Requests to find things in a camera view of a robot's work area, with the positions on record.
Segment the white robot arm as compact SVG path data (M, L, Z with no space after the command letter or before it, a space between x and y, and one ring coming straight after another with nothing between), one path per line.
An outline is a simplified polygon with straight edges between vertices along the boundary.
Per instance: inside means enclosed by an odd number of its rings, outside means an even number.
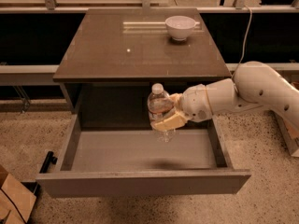
M189 121L202 122L220 113L255 108L272 110L299 129L299 90L269 65L259 62L240 64L230 78L172 94L161 108L163 116L150 123L160 132L183 127Z

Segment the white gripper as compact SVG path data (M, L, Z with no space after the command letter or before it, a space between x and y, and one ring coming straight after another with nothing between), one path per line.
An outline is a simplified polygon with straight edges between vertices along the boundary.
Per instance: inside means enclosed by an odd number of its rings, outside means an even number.
M212 118L206 86L197 85L189 87L185 92L173 93L169 96L175 107L181 105L183 112L175 112L162 120L153 121L150 125L154 130L165 132L183 127L188 120L202 122Z

